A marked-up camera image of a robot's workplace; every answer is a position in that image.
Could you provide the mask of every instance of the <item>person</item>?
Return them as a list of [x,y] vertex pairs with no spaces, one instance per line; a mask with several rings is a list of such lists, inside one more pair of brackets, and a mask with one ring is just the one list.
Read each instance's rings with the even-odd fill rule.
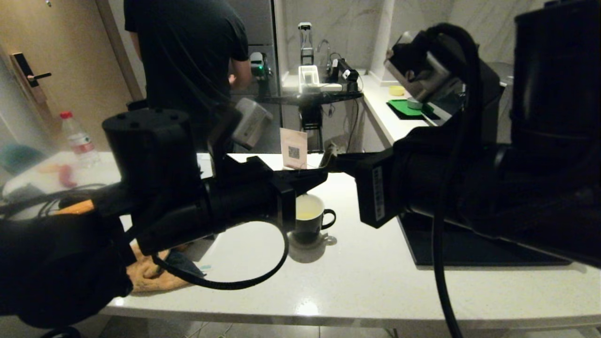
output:
[[124,0],[124,13],[144,65],[148,106],[189,113],[197,151],[207,151],[215,107],[252,78],[240,17],[224,0]]

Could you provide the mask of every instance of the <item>faucet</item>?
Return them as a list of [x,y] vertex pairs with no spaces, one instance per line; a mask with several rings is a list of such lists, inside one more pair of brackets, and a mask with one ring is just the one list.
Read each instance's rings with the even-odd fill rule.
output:
[[327,72],[328,74],[330,74],[330,72],[331,72],[331,70],[332,70],[332,62],[330,61],[330,42],[329,42],[329,41],[327,41],[326,39],[323,39],[323,40],[322,40],[322,41],[319,43],[319,45],[317,46],[317,52],[319,53],[319,51],[322,49],[322,45],[323,45],[324,43],[327,43],[327,44],[328,44],[328,54],[326,55],[326,60],[327,60],[328,62],[326,63],[326,72]]

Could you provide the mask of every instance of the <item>plastic bottle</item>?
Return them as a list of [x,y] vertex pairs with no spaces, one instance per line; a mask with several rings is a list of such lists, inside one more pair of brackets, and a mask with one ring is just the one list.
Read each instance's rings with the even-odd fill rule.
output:
[[69,146],[77,156],[79,163],[85,168],[98,164],[100,162],[98,151],[94,148],[92,139],[85,129],[73,118],[73,113],[63,111],[61,119],[63,120],[63,134],[67,137]]

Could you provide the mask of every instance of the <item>brown towel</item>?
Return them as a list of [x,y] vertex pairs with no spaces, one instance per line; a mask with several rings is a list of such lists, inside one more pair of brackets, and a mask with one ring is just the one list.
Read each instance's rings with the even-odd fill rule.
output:
[[[183,251],[186,247],[186,245],[182,245],[175,250]],[[137,260],[127,267],[127,275],[133,283],[132,292],[166,291],[188,284],[154,264],[152,257],[142,254],[138,244],[132,245],[132,250]],[[169,255],[169,250],[161,251],[159,258],[165,260],[167,255]]]

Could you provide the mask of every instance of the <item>black mug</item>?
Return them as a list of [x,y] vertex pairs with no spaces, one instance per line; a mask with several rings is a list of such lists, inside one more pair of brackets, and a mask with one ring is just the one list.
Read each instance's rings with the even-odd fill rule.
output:
[[[323,216],[331,214],[334,219],[323,223]],[[336,213],[332,209],[325,209],[323,201],[315,195],[300,195],[296,198],[296,228],[293,232],[294,239],[300,244],[315,242],[320,231],[327,229],[336,222]]]

